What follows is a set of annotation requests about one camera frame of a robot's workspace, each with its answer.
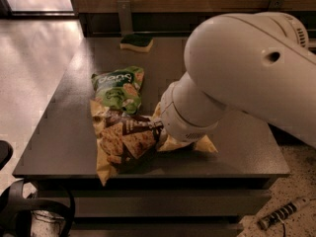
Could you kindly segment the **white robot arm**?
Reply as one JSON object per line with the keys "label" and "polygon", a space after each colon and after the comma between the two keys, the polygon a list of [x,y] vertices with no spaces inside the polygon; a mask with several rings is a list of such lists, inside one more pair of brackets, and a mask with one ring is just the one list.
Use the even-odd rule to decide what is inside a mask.
{"label": "white robot arm", "polygon": [[197,141],[233,108],[316,147],[316,56],[295,17],[212,17],[189,36],[184,63],[185,74],[160,101],[168,135]]}

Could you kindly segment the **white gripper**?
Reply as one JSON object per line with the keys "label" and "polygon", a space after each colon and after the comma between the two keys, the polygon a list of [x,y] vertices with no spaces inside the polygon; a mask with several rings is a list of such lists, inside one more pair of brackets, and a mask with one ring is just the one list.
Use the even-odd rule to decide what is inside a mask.
{"label": "white gripper", "polygon": [[188,73],[169,85],[160,107],[162,122],[148,124],[154,138],[158,139],[165,128],[170,136],[181,142],[200,140],[216,128],[226,112],[226,106],[200,90]]}

